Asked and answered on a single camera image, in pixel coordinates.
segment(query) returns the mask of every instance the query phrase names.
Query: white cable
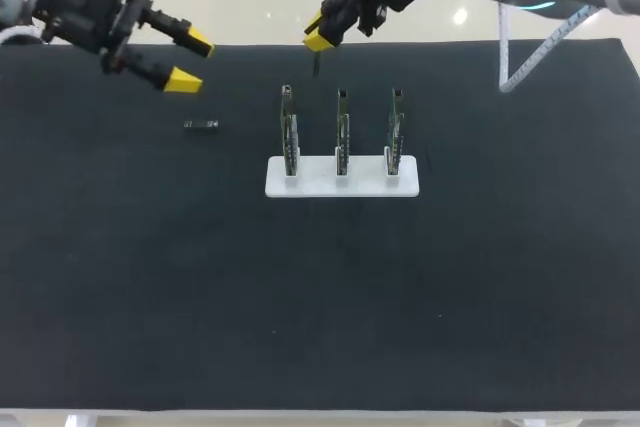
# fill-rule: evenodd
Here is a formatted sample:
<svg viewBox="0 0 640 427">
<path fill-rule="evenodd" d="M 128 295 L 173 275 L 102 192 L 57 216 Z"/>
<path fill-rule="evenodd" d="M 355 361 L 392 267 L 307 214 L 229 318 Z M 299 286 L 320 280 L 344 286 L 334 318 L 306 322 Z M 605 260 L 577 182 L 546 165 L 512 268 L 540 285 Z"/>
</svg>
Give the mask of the white cable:
<svg viewBox="0 0 640 427">
<path fill-rule="evenodd" d="M 25 36 L 40 39 L 42 37 L 42 30 L 37 28 L 35 25 L 15 25 L 13 27 L 9 27 L 0 32 L 0 45 L 14 37 Z"/>
<path fill-rule="evenodd" d="M 515 74 L 509 78 L 509 25 L 507 6 L 498 4 L 498 20 L 500 24 L 500 76 L 499 87 L 503 93 L 511 92 L 520 82 L 536 68 L 542 59 L 551 52 L 567 35 L 600 10 L 599 7 L 585 6 L 558 27 L 547 40 L 529 57 Z"/>
</svg>

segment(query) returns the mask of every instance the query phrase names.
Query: white floor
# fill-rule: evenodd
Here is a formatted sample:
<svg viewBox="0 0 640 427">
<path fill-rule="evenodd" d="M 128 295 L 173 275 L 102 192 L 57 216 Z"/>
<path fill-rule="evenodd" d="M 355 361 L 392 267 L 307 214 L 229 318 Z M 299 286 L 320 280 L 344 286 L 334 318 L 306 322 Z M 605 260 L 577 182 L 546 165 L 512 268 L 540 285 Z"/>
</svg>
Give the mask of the white floor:
<svg viewBox="0 0 640 427">
<path fill-rule="evenodd" d="M 155 0 L 156 8 L 184 17 L 194 23 L 217 44 L 299 44 L 306 22 L 317 12 L 322 0 Z M 513 38 L 543 38 L 558 22 L 514 9 Z M 621 38 L 636 66 L 640 66 L 640 18 L 617 17 L 601 13 L 581 26 L 572 38 Z M 444 42 L 495 39 L 498 34 L 497 7 L 487 0 L 418 0 L 404 13 L 391 13 L 387 23 L 371 40 L 373 42 Z M 167 39 L 150 30 L 136 34 L 140 43 L 164 43 Z M 355 29 L 347 42 L 367 41 Z M 19 420 L 28 427 L 64 425 L 65 415 L 23 413 Z M 208 425 L 389 425 L 383 422 L 337 421 L 224 421 L 170 418 L 103 419 L 106 426 L 208 426 Z M 394 422 L 394 425 L 434 425 L 419 421 Z M 495 427 L 497 423 L 457 423 L 465 427 Z"/>
</svg>

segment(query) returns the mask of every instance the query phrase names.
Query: black table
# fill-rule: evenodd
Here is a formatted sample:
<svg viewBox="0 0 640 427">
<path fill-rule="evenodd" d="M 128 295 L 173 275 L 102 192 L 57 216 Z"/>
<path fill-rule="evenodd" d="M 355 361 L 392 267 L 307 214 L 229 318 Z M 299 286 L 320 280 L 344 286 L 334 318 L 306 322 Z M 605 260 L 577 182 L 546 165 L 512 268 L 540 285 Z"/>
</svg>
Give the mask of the black table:
<svg viewBox="0 0 640 427">
<path fill-rule="evenodd" d="M 523 59 L 535 43 L 515 43 Z M 68 47 L 0 56 L 0 407 L 640 411 L 640 83 L 576 41 L 512 95 L 496 43 L 219 47 L 200 97 Z M 415 199 L 273 200 L 302 149 L 379 153 L 404 89 Z M 215 136 L 183 132 L 219 119 Z"/>
</svg>

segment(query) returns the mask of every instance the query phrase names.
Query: small electronic component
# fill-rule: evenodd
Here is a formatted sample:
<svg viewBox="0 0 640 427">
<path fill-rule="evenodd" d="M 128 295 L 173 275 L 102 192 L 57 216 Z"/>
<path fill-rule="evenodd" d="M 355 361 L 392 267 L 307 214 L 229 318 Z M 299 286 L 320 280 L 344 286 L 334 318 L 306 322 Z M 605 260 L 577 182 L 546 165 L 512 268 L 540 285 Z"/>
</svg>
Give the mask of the small electronic component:
<svg viewBox="0 0 640 427">
<path fill-rule="evenodd" d="M 322 54 L 320 52 L 314 52 L 313 54 L 313 77 L 320 75 L 320 63 L 322 62 Z"/>
<path fill-rule="evenodd" d="M 293 92 L 291 86 L 282 86 L 282 107 L 280 110 L 280 126 L 282 128 L 282 151 L 287 176 L 298 173 L 298 120 L 293 108 Z"/>
<path fill-rule="evenodd" d="M 338 91 L 338 128 L 337 128 L 337 174 L 347 175 L 349 171 L 349 114 L 347 111 L 348 94 L 346 90 Z"/>
<path fill-rule="evenodd" d="M 217 120 L 187 120 L 184 128 L 193 132 L 217 132 L 218 125 Z"/>
<path fill-rule="evenodd" d="M 402 159 L 402 124 L 404 123 L 403 98 L 401 89 L 393 89 L 391 112 L 389 112 L 389 138 L 387 139 L 387 173 L 398 175 Z"/>
</svg>

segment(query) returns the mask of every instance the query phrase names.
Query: white stand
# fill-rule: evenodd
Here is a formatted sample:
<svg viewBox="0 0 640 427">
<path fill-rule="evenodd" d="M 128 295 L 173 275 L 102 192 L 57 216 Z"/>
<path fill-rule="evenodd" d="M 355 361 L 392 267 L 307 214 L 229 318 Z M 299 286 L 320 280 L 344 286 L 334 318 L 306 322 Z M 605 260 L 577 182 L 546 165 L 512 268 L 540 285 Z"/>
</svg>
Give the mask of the white stand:
<svg viewBox="0 0 640 427">
<path fill-rule="evenodd" d="M 304 197 L 417 197 L 418 165 L 403 155 L 398 175 L 387 174 L 384 155 L 352 155 L 349 173 L 337 175 L 336 156 L 299 156 L 298 173 L 287 176 L 283 157 L 271 157 L 265 193 L 272 198 Z"/>
</svg>

